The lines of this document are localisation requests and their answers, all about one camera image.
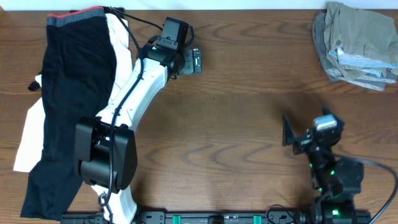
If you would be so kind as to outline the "khaki green shorts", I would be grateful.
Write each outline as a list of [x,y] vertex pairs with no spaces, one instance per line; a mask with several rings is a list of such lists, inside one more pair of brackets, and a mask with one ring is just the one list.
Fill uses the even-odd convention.
[[328,2],[323,37],[326,58],[347,80],[367,73],[378,78],[397,75],[397,31],[393,18]]

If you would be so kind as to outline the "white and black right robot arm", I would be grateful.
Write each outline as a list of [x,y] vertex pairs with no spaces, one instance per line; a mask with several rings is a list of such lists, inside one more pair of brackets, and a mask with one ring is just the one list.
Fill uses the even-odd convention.
[[313,127],[303,136],[295,136],[288,117],[282,117],[282,145],[292,146],[295,155],[305,154],[310,163],[312,188],[320,195],[302,211],[295,212],[297,224],[361,224],[371,214],[357,210],[354,196],[361,192],[364,165],[352,159],[337,159],[332,147],[340,140],[345,123],[325,105],[322,115],[313,120]]

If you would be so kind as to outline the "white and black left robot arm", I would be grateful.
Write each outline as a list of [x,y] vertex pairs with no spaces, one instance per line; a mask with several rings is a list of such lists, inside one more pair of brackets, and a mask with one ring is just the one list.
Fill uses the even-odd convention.
[[103,212],[80,223],[132,223],[137,204],[131,180],[137,169],[135,132],[147,107],[170,79],[201,73],[199,49],[146,44],[131,76],[108,105],[76,125],[74,169],[98,194]]

